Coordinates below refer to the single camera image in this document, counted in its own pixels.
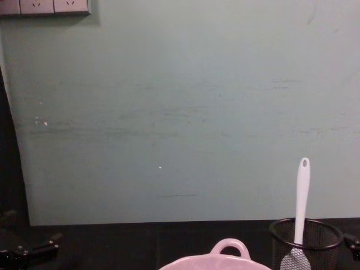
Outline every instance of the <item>power socket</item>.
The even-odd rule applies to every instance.
[[[20,0],[21,14],[53,14],[53,0]]]
[[[0,15],[20,14],[19,0],[0,0]]]
[[[54,0],[54,9],[55,13],[91,13],[88,0]]]

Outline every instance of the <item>bowl handle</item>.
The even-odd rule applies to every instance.
[[[241,253],[242,258],[251,260],[248,249],[246,248],[244,243],[239,241],[238,239],[228,238],[228,239],[221,240],[220,242],[218,242],[215,245],[215,247],[212,249],[212,251],[210,253],[220,254],[221,251],[224,248],[227,248],[228,246],[232,246],[233,248],[238,249]]]

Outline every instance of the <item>spatula head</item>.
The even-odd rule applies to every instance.
[[[280,270],[311,270],[311,266],[301,249],[291,249],[281,260]]]

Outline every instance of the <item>black countertop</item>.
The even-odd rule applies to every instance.
[[[54,262],[38,270],[157,270],[176,259],[206,254],[225,238],[241,240],[252,260],[271,268],[271,220],[180,222],[30,227],[20,232],[2,231],[0,249],[27,248],[61,232],[60,252]],[[343,232],[360,235],[360,219],[328,219]],[[237,255],[236,250],[225,253]],[[360,269],[351,253],[341,249],[341,269]]]

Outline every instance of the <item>mesh pen holder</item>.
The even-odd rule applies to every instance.
[[[335,270],[338,267],[340,245],[343,234],[332,225],[316,220],[306,219],[304,226],[303,244],[295,244],[295,218],[286,218],[270,225],[273,239],[272,269],[280,270],[281,261],[292,252],[305,254],[310,263],[309,270]],[[282,269],[291,270],[295,265],[282,265]]]

